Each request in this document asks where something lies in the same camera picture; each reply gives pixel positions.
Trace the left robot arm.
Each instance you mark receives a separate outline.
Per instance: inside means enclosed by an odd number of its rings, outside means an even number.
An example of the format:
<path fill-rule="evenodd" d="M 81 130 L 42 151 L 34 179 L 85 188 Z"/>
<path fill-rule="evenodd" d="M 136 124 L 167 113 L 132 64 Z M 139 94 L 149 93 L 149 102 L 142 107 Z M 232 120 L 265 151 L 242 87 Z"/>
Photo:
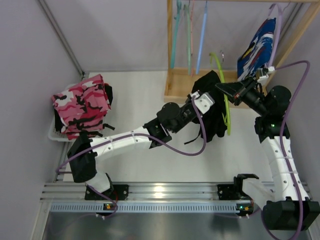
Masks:
<path fill-rule="evenodd" d="M 215 135 L 223 136 L 228 129 L 223 121 L 223 115 L 227 113 L 225 103 L 230 99 L 226 86 L 218 80 L 199 79 L 184 105 L 166 103 L 154 119 L 139 128 L 107 137 L 90 138 L 86 133 L 80 134 L 67 154 L 73 181 L 93 188 L 97 196 L 109 197 L 114 185 L 108 173 L 100 169 L 100 164 L 108 158 L 161 146 L 189 157 L 201 154 L 203 147 L 198 152 L 188 153 L 168 143 L 172 134 L 177 134 L 189 123 L 200 125 L 199 136 L 205 144 Z"/>

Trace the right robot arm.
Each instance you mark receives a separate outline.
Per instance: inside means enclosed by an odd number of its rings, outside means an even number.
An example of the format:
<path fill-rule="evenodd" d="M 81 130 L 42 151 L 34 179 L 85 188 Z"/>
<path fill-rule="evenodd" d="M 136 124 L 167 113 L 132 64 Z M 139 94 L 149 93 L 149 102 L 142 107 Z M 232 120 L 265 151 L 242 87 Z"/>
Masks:
<path fill-rule="evenodd" d="M 267 156 L 274 183 L 268 190 L 254 177 L 244 180 L 241 190 L 262 211 L 268 230 L 307 230 L 320 214 L 320 204 L 305 191 L 291 154 L 290 132 L 283 122 L 291 92 L 277 85 L 264 95 L 252 77 L 235 82 L 229 96 L 234 105 L 245 103 L 258 113 L 254 129 Z"/>

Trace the black trousers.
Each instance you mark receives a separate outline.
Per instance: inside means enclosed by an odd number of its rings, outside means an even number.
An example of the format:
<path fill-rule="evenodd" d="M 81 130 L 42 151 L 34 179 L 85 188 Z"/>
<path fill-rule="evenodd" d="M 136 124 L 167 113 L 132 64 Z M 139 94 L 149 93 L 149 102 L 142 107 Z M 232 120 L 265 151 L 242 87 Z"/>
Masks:
<path fill-rule="evenodd" d="M 220 82 L 218 74 L 211 70 L 195 81 L 191 90 L 191 93 L 209 93 L 214 100 L 214 105 L 202 117 L 207 143 L 211 142 L 215 135 L 223 138 L 227 130 L 223 118 L 226 116 L 224 95 L 216 88 L 216 84 Z"/>

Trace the lime green hanger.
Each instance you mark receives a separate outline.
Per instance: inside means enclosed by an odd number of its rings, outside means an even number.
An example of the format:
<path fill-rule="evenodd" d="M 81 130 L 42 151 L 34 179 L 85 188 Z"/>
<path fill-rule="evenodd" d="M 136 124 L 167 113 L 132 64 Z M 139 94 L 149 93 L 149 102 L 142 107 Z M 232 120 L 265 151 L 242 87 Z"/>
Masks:
<path fill-rule="evenodd" d="M 223 73 L 223 69 L 221 66 L 221 62 L 219 60 L 219 58 L 217 57 L 217 55 L 214 52 L 210 52 L 209 53 L 209 57 L 210 57 L 210 66 L 213 69 L 213 60 L 215 60 L 218 72 L 219 72 L 219 79 L 221 83 L 225 83 L 225 76 Z M 224 94 L 224 106 L 225 106 L 225 113 L 222 113 L 222 119 L 224 122 L 224 125 L 226 126 L 226 130 L 227 130 L 227 135 L 230 136 L 231 135 L 231 115 L 230 115 L 230 106 L 229 106 L 229 100 L 228 97 Z"/>

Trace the light blue hanger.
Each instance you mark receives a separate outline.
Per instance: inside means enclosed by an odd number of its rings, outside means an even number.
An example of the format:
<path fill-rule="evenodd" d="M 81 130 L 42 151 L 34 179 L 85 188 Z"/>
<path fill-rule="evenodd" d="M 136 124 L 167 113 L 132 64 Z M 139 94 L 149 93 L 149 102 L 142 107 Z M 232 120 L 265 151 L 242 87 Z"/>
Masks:
<path fill-rule="evenodd" d="M 197 55 L 196 69 L 195 69 L 195 73 L 197 75 L 200 72 L 200 64 L 201 64 L 201 59 L 202 59 L 202 51 L 203 51 L 203 45 L 204 45 L 207 17 L 208 17 L 208 2 L 206 1 L 205 7 L 204 7 L 204 12 L 203 12 L 203 19 L 202 19 L 200 40 L 199 40 L 199 48 L 198 48 L 198 55 Z"/>

